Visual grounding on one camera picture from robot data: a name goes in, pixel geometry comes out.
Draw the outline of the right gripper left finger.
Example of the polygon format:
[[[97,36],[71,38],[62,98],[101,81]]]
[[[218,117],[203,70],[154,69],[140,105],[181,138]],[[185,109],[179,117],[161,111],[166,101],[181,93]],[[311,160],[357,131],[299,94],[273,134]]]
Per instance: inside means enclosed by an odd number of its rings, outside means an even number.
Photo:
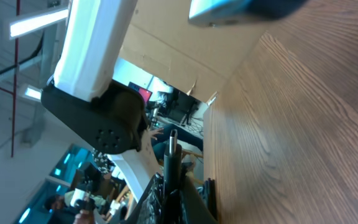
[[[163,177],[156,173],[125,224],[159,224],[163,212]]]

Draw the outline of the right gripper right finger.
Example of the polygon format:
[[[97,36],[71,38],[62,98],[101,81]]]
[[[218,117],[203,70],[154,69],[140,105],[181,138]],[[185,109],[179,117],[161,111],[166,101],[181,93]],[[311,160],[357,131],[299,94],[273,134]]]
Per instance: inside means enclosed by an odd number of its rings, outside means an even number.
[[[217,224],[188,176],[180,187],[181,222],[184,224]]]

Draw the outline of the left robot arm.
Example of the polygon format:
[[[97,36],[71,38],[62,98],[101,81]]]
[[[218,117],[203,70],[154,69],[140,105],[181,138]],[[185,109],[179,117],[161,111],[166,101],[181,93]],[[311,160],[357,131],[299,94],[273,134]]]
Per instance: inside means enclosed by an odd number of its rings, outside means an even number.
[[[120,168],[136,200],[160,172],[145,102],[113,79],[136,7],[131,0],[73,1],[62,55],[42,105]]]

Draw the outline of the blue-screen smartphone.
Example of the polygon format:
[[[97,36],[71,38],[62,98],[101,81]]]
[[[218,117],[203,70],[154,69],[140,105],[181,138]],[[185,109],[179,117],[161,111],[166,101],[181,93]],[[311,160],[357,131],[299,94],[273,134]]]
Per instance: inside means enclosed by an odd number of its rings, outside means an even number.
[[[307,0],[192,0],[188,22],[198,27],[234,26],[283,19]]]

